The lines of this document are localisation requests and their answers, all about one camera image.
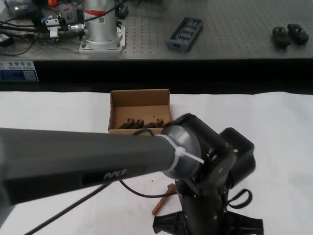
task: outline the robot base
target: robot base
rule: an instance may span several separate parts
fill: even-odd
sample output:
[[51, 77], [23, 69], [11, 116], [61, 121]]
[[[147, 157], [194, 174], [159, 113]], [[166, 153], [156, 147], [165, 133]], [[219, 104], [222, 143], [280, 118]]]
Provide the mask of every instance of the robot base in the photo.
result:
[[[172, 235], [197, 235], [188, 231], [186, 219], [182, 211], [156, 216], [153, 229], [156, 234], [164, 231]], [[263, 221], [227, 211], [219, 233], [211, 235], [264, 235]]]
[[91, 44], [89, 41], [82, 39], [79, 46], [79, 53], [121, 53], [122, 49], [125, 48], [126, 40], [125, 40], [125, 27], [121, 29], [117, 27], [117, 33], [121, 34], [121, 41], [118, 41], [114, 44], [101, 44], [95, 45]]

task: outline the white table surface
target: white table surface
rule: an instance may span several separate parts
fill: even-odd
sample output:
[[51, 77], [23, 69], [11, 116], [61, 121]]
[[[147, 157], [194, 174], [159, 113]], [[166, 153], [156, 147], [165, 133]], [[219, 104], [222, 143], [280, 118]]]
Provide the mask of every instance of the white table surface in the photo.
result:
[[[107, 132], [109, 94], [0, 93], [0, 127]], [[255, 144], [255, 172], [236, 186], [253, 192], [236, 212], [264, 220], [265, 235], [311, 235], [313, 231], [313, 96], [171, 95], [177, 118], [193, 113], [215, 131], [234, 127]], [[125, 181], [146, 194], [160, 194], [172, 182], [162, 173]], [[17, 205], [0, 235], [22, 235], [95, 187]], [[138, 197], [119, 183], [48, 225], [37, 235], [153, 235], [151, 211], [159, 199]], [[173, 196], [160, 215], [179, 211]]]

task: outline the brown cardboard box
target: brown cardboard box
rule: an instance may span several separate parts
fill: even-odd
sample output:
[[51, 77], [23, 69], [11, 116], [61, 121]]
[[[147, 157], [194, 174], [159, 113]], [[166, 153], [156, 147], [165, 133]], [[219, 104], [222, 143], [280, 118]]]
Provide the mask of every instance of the brown cardboard box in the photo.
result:
[[[170, 92], [168, 89], [160, 90], [128, 90], [111, 92], [111, 113], [109, 133], [131, 135], [139, 129], [118, 128], [128, 118], [144, 120], [145, 124], [162, 118], [164, 123], [172, 120], [170, 111]], [[152, 128], [155, 134], [160, 134], [162, 128]]]

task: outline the white cable tie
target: white cable tie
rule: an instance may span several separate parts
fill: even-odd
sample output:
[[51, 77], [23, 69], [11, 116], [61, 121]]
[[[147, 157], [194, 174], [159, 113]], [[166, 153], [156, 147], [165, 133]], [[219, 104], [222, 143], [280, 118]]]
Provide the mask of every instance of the white cable tie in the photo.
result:
[[201, 159], [201, 158], [199, 158], [199, 157], [197, 157], [191, 153], [186, 152], [186, 149], [184, 147], [177, 146], [177, 144], [169, 136], [167, 136], [167, 135], [156, 135], [156, 136], [161, 136], [161, 137], [165, 138], [175, 149], [175, 159], [174, 159], [175, 164], [172, 164], [173, 168], [176, 166], [179, 158], [182, 156], [187, 156], [189, 158], [192, 158], [193, 160], [198, 161], [201, 164], [204, 164], [203, 159]]

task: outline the black cable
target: black cable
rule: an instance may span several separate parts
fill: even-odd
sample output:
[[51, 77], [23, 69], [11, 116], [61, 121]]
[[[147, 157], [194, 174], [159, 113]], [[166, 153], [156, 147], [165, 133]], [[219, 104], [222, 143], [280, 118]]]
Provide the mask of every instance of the black cable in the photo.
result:
[[90, 199], [91, 197], [93, 197], [94, 195], [96, 195], [97, 193], [101, 192], [103, 189], [105, 189], [108, 185], [102, 185], [99, 188], [97, 188], [96, 190], [94, 190], [93, 192], [89, 193], [88, 195], [86, 195], [85, 197], [79, 199], [77, 202], [73, 203], [72, 205], [70, 205], [69, 207], [65, 208], [63, 211], [57, 213], [55, 216], [51, 217], [50, 219], [46, 220], [44, 223], [38, 225], [36, 228], [32, 229], [31, 231], [25, 233], [24, 235], [32, 235], [36, 232], [38, 232], [40, 229], [44, 228], [45, 226], [47, 226], [48, 224], [52, 223], [53, 221], [55, 221], [56, 219], [60, 218], [62, 215], [66, 214], [67, 212], [69, 212], [70, 210], [74, 209], [75, 207], [77, 207], [78, 205], [82, 204], [83, 202], [87, 201], [88, 199]]
[[32, 46], [35, 44], [36, 40], [39, 38], [39, 35], [40, 35], [40, 33], [37, 35], [36, 39], [33, 39], [31, 44], [28, 46], [28, 48], [25, 51], [20, 52], [20, 53], [16, 53], [16, 54], [9, 54], [9, 53], [2, 53], [2, 52], [0, 52], [0, 55], [18, 56], [18, 55], [23, 55], [23, 54], [27, 53], [32, 48]]
[[137, 196], [140, 197], [145, 197], [145, 198], [160, 198], [160, 197], [168, 197], [168, 196], [172, 196], [174, 194], [177, 194], [177, 192], [171, 192], [171, 193], [166, 193], [166, 194], [160, 194], [160, 195], [146, 195], [146, 194], [142, 194], [140, 192], [137, 192], [133, 189], [131, 189], [129, 186], [127, 186], [127, 184], [124, 183], [124, 181], [120, 180], [119, 181], [122, 186], [124, 186], [127, 190], [129, 190], [130, 192], [136, 194]]
[[[248, 198], [243, 202], [240, 203], [238, 205], [231, 205], [230, 203], [237, 200], [238, 198], [240, 198], [245, 192], [248, 193]], [[253, 194], [250, 190], [244, 188], [243, 190], [241, 190], [240, 192], [238, 192], [232, 199], [227, 201], [227, 205], [229, 205], [231, 208], [233, 209], [241, 209], [246, 207], [247, 205], [249, 205], [252, 202], [252, 198], [253, 198]]]
[[[138, 130], [136, 132], [133, 133], [134, 136], [138, 136], [142, 133], [145, 133], [145, 132], [149, 132], [150, 135], [154, 136], [154, 133], [150, 130], [150, 129], [141, 129], [141, 130]], [[129, 190], [130, 192], [140, 196], [140, 197], [145, 197], [145, 198], [160, 198], [160, 197], [167, 197], [167, 196], [171, 196], [171, 195], [174, 195], [174, 194], [177, 194], [177, 192], [172, 192], [172, 193], [166, 193], [166, 194], [161, 194], [161, 195], [146, 195], [146, 194], [142, 194], [140, 192], [137, 192], [135, 190], [133, 190], [132, 188], [130, 188], [127, 184], [124, 183], [124, 181], [120, 180], [119, 181], [122, 186], [124, 186], [127, 190]]]
[[[85, 19], [83, 20], [82, 22], [76, 22], [76, 23], [69, 23], [69, 24], [53, 24], [53, 25], [49, 25], [49, 27], [58, 27], [58, 26], [66, 26], [66, 25], [75, 25], [75, 24], [79, 24], [79, 23], [85, 23], [85, 22], [88, 22], [88, 21], [93, 21], [95, 19], [98, 19], [100, 17], [103, 17], [105, 16], [106, 14], [114, 11], [116, 8], [119, 8], [122, 4], [124, 4], [127, 0], [122, 0], [118, 5], [116, 5], [115, 7], [111, 8], [110, 10], [104, 12], [103, 14], [99, 15], [99, 16], [95, 16], [95, 17], [92, 17], [92, 18], [89, 18], [89, 19]], [[24, 32], [41, 32], [41, 33], [48, 33], [49, 31], [39, 31], [38, 29], [29, 29], [29, 28], [22, 28], [21, 25], [18, 25], [16, 24], [16, 27], [8, 27], [8, 26], [2, 26], [5, 22], [3, 22], [1, 25], [0, 25], [0, 28], [2, 29], [7, 29], [7, 30], [15, 30], [15, 31], [24, 31]]]
[[43, 6], [43, 9], [55, 13], [58, 16], [58, 19], [62, 18], [61, 15], [57, 11], [55, 11], [55, 10], [49, 8], [49, 7]]
[[149, 132], [150, 135], [154, 136], [154, 133], [150, 129], [140, 129], [133, 133], [134, 136], [138, 136], [142, 133]]
[[6, 29], [6, 30], [13, 30], [13, 31], [20, 31], [20, 32], [33, 32], [33, 33], [48, 33], [49, 30], [42, 31], [36, 28], [19, 28], [19, 27], [10, 27], [10, 26], [0, 26], [0, 29]]
[[58, 27], [58, 26], [65, 26], [65, 25], [74, 25], [74, 24], [81, 24], [81, 23], [85, 23], [85, 22], [88, 22], [88, 21], [93, 21], [95, 19], [98, 19], [100, 17], [103, 17], [105, 16], [106, 14], [114, 11], [116, 8], [119, 8], [122, 4], [124, 4], [127, 0], [122, 0], [118, 5], [116, 5], [115, 7], [111, 8], [110, 10], [104, 12], [103, 14], [99, 15], [99, 16], [95, 16], [95, 17], [92, 17], [92, 18], [89, 18], [89, 19], [86, 19], [86, 20], [83, 20], [81, 22], [76, 22], [76, 23], [69, 23], [69, 24], [53, 24], [53, 25], [49, 25], [49, 27]]
[[25, 25], [20, 25], [20, 24], [14, 24], [14, 23], [9, 23], [10, 21], [13, 21], [13, 20], [16, 20], [16, 19], [14, 19], [14, 18], [12, 18], [12, 19], [9, 19], [9, 20], [7, 20], [7, 21], [0, 21], [0, 25], [3, 25], [3, 24], [7, 24], [7, 25], [10, 25], [10, 26], [15, 26], [15, 27], [34, 27], [34, 25], [33, 24], [25, 24]]
[[108, 14], [108, 13], [114, 11], [116, 8], [119, 8], [119, 7], [120, 7], [122, 4], [124, 4], [126, 1], [127, 1], [127, 0], [122, 0], [118, 5], [116, 5], [115, 7], [111, 8], [110, 10], [106, 11], [105, 13], [103, 13], [103, 14], [101, 14], [101, 15], [99, 15], [99, 16], [95, 16], [95, 17], [86, 19], [86, 20], [84, 20], [84, 22], [93, 21], [93, 20], [95, 20], [95, 19], [98, 19], [98, 18], [100, 18], [100, 17], [103, 17], [103, 16], [105, 16], [106, 14]]

